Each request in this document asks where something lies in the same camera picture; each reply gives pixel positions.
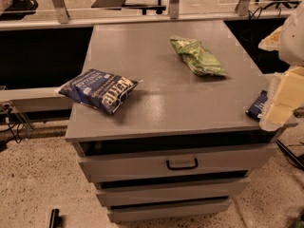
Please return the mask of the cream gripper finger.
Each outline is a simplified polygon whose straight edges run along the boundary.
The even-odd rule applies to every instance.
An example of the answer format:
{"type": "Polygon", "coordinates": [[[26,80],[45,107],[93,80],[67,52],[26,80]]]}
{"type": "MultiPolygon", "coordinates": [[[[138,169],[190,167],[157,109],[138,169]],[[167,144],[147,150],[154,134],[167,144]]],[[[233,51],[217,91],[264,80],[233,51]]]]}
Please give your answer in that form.
{"type": "Polygon", "coordinates": [[[275,131],[304,103],[304,67],[291,66],[284,73],[275,73],[267,97],[259,125],[265,131],[275,131]]]}
{"type": "Polygon", "coordinates": [[[281,31],[282,27],[276,28],[272,33],[260,41],[258,47],[266,51],[279,51],[281,31]]]}

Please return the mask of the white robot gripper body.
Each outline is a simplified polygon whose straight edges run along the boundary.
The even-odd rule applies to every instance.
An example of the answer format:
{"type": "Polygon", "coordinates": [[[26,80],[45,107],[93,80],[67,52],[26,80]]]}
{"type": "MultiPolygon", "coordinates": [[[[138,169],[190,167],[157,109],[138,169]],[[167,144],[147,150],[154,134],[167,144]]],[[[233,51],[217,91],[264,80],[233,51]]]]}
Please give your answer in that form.
{"type": "Polygon", "coordinates": [[[278,55],[291,66],[304,66],[304,2],[285,20],[279,36],[278,55]]]}

